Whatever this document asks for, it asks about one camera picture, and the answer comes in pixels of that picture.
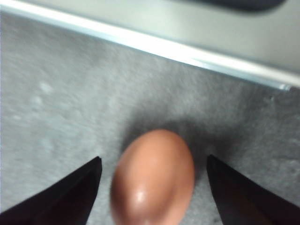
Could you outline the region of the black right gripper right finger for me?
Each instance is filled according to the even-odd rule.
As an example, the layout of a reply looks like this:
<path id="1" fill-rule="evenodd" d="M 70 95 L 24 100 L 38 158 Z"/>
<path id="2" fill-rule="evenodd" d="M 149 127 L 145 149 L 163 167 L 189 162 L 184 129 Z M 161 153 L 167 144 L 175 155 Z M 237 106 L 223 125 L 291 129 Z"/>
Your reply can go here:
<path id="1" fill-rule="evenodd" d="M 211 192 L 224 225 L 298 225 L 300 208 L 259 186 L 213 155 L 207 157 Z"/>

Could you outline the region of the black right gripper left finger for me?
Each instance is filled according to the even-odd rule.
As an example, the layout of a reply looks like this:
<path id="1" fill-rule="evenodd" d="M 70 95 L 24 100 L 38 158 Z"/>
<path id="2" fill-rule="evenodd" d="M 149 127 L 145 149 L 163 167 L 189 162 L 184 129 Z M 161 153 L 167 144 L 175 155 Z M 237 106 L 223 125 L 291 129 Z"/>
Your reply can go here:
<path id="1" fill-rule="evenodd" d="M 84 225 L 97 197 L 102 161 L 95 157 L 47 189 L 0 214 L 2 225 Z"/>

